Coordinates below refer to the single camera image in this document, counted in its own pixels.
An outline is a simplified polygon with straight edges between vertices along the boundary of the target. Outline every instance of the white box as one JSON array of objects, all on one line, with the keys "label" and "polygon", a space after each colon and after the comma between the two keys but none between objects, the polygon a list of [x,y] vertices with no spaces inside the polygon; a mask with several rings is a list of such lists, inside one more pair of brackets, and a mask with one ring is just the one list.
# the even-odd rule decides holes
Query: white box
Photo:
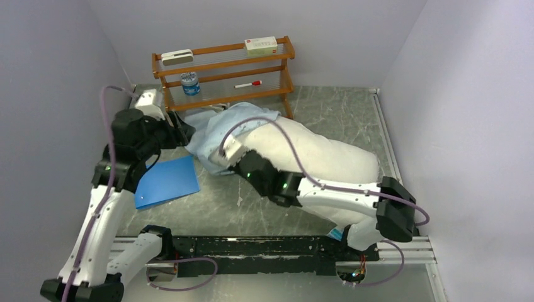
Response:
[{"label": "white box", "polygon": [[266,38],[247,39],[245,48],[248,57],[259,57],[260,55],[275,55],[278,50],[276,38],[268,36]]}]

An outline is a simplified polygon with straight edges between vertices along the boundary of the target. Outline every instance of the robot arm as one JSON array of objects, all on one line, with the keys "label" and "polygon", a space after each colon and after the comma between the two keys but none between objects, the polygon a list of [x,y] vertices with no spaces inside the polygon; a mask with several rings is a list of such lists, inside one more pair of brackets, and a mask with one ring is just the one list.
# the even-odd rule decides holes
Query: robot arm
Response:
[{"label": "robot arm", "polygon": [[[416,225],[413,206],[375,194],[354,193],[380,192],[415,205],[415,198],[394,178],[384,177],[382,182],[369,184],[322,179],[322,186],[318,186],[301,173],[277,170],[268,159],[254,150],[248,150],[232,135],[224,142],[223,149],[223,154],[215,152],[210,159],[235,171],[250,182],[261,196],[269,197],[280,206],[327,206],[366,215],[363,221],[344,226],[342,242],[353,249],[364,251],[385,238],[396,242],[412,240]],[[344,191],[330,187],[344,188]]]},{"label": "robot arm", "polygon": [[[162,148],[186,145],[194,128],[174,112],[161,109],[161,94],[155,89],[141,95],[135,108],[118,112],[111,124],[116,151],[113,187],[99,213],[95,208],[108,189],[111,159],[108,147],[95,167],[88,212],[76,244],[57,279],[46,280],[41,295],[49,301],[62,299],[73,267],[77,271],[69,288],[67,301],[120,301],[124,287],[150,260],[174,259],[169,229],[147,226],[136,242],[109,262],[111,245],[126,206],[134,204],[134,194],[141,177],[147,172],[146,162]],[[89,237],[84,242],[87,228]],[[76,255],[83,249],[79,265]]]}]

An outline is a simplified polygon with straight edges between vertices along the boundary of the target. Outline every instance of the wooden shelf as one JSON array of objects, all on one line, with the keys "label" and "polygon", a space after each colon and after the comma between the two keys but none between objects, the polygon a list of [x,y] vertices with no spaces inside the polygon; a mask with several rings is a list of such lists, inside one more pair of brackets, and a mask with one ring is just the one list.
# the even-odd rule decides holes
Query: wooden shelf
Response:
[{"label": "wooden shelf", "polygon": [[[287,102],[287,94],[293,92],[293,82],[289,75],[287,59],[295,58],[295,51],[288,36],[276,39],[276,54],[262,57],[247,57],[244,43],[222,45],[217,47],[192,50],[194,61],[179,64],[179,68],[163,69],[160,65],[161,54],[152,54],[152,73],[163,85],[165,104],[169,109],[186,110],[218,103],[231,103],[244,99],[261,98],[279,94],[284,103],[287,117],[293,113]],[[199,72],[212,69],[224,69],[232,66],[255,64],[260,62],[281,60],[274,67],[245,70],[232,73],[221,73],[199,78],[200,92],[196,96],[187,96],[180,89],[173,99],[170,89],[181,86],[180,81],[168,82],[165,77],[179,75],[184,72]],[[234,85],[262,80],[262,85],[235,89]]]},{"label": "wooden shelf", "polygon": [[[174,91],[174,104],[170,108],[187,110],[218,103],[231,103],[243,99],[290,93],[293,89],[283,73],[284,71],[281,70],[219,81],[201,82],[200,92],[195,96],[186,95],[180,88]],[[262,80],[262,85],[234,88],[234,85],[250,83],[256,80]]]}]

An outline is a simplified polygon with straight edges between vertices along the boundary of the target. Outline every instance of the marble floor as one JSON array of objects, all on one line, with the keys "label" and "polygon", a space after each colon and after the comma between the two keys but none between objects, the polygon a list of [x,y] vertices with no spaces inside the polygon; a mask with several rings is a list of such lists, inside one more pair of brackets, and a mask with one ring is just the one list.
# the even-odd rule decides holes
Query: marble floor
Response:
[{"label": "marble floor", "polygon": [[[377,154],[380,176],[394,176],[380,119],[367,89],[296,86],[288,99],[296,121],[327,138]],[[252,103],[283,112],[277,98]],[[184,155],[188,155],[184,148],[164,150],[160,161]],[[283,208],[261,198],[239,176],[212,176],[197,160],[195,169],[199,193],[142,211],[129,206],[117,235],[137,236],[146,225],[168,227],[173,235],[227,236],[324,235],[335,227],[298,208]]]}]

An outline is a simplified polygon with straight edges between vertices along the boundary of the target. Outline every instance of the light blue towel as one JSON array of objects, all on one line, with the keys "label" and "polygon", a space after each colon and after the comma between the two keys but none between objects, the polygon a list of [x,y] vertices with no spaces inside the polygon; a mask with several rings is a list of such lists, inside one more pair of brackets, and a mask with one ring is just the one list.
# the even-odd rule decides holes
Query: light blue towel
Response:
[{"label": "light blue towel", "polygon": [[[198,157],[206,170],[213,175],[231,173],[225,167],[221,167],[209,161],[209,156],[220,145],[224,135],[235,124],[253,116],[261,116],[270,120],[276,120],[280,115],[279,111],[257,107],[251,103],[235,104],[227,110],[214,114],[213,111],[197,113],[185,118],[185,122],[196,128],[196,132],[189,144],[185,147],[187,151]],[[252,131],[264,125],[266,121],[250,121],[241,125],[232,132],[233,136]]]}]

